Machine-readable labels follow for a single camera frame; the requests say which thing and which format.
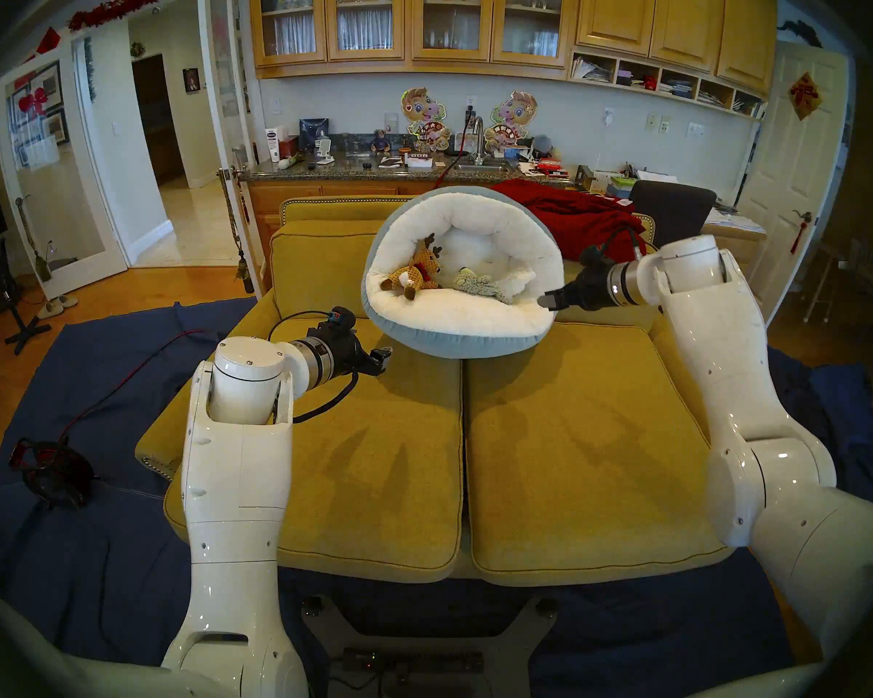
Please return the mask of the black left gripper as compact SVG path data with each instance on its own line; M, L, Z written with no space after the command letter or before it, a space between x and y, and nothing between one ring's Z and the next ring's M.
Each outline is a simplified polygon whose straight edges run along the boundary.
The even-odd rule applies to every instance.
M387 370L393 348L373 348L367 354L355 336L355 314L342 306L334 306L322 322L322 342L330 353L330 377L364 374L383 375Z

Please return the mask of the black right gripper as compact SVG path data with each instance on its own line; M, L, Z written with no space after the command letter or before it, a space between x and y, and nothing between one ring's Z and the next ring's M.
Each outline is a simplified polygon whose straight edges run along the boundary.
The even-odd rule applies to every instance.
M614 307L611 290L611 269L615 261L607 257L598 246L585 248L580 255L581 270L564 290L548 291L537 298L537 304L550 312L559 312L568 307L579 307L594 312Z

